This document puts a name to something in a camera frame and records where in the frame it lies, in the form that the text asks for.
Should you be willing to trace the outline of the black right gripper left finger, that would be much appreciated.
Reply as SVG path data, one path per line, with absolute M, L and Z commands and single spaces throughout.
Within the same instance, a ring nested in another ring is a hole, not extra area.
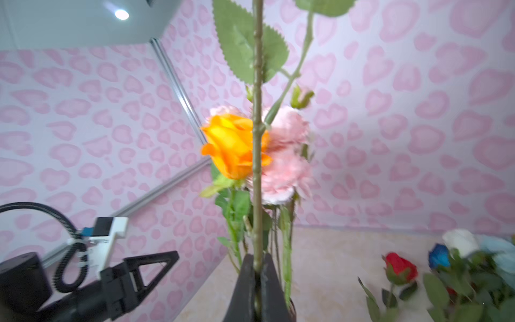
M 253 255 L 245 255 L 223 322 L 255 322 L 256 273 Z

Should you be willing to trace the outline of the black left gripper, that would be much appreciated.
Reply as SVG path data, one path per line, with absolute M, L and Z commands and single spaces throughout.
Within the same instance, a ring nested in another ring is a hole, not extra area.
M 115 321 L 134 311 L 179 261 L 177 251 L 125 258 L 72 296 L 71 321 Z

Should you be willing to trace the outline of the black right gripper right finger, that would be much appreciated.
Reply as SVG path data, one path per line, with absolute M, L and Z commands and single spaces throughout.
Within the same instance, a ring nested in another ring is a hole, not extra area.
M 289 306 L 284 298 L 274 261 L 270 254 L 264 256 L 261 271 L 261 321 L 291 322 Z

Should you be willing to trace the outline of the orange flower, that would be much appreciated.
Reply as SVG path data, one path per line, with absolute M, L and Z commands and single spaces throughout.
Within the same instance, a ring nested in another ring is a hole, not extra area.
M 245 219 L 252 217 L 253 121 L 234 114 L 215 115 L 201 128 L 207 138 L 201 154 L 211 159 L 212 184 L 201 197 L 215 198 L 227 222 L 229 237 L 219 241 L 238 268 L 243 262 Z

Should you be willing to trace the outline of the pink peony flower spray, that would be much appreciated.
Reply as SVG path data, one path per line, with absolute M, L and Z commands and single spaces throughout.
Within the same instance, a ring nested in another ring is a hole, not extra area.
M 275 223 L 282 232 L 282 278 L 286 303 L 292 307 L 292 237 L 295 207 L 302 199 L 311 197 L 314 183 L 307 156 L 311 129 L 298 110 L 279 109 L 271 127 L 262 136 L 268 143 L 265 155 L 271 162 L 262 161 L 262 203 L 278 215 Z

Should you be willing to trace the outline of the peach rose stem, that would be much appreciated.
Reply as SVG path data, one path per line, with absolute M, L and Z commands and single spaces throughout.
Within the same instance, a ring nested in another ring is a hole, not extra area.
M 264 21 L 264 2 L 254 1 L 247 10 L 234 1 L 212 3 L 215 31 L 222 55 L 230 71 L 246 86 L 251 110 L 245 118 L 253 121 L 253 174 L 252 217 L 245 219 L 245 247 L 241 255 L 253 255 L 253 269 L 256 273 L 255 321 L 261 321 L 261 271 L 264 256 L 270 254 L 282 286 L 282 232 L 275 220 L 278 215 L 262 203 L 262 161 L 271 162 L 265 155 L 268 143 L 262 136 L 275 120 L 282 107 L 300 111 L 309 106 L 314 93 L 297 85 L 300 67 L 287 73 L 287 83 L 279 98 L 266 106 L 263 104 L 263 86 L 277 74 L 284 72 L 289 49 L 284 36 Z

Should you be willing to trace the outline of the pink ribbed glass vase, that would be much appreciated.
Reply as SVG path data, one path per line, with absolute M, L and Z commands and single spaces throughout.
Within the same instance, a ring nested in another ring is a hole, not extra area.
M 297 322 L 296 308 L 292 299 L 290 299 L 290 303 L 288 304 L 288 312 L 290 322 Z

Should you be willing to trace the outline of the white rose spray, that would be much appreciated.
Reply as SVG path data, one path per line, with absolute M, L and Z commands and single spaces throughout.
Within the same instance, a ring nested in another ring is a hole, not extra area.
M 467 258 L 480 250 L 476 237 L 466 229 L 452 229 L 442 236 L 449 250 L 457 250 L 461 258 Z

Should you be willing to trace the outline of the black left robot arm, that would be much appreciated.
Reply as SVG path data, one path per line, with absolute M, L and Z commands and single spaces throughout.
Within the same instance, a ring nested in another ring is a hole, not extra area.
M 99 280 L 51 304 L 36 252 L 1 263 L 2 321 L 115 321 L 140 306 L 178 262 L 177 251 L 125 258 Z

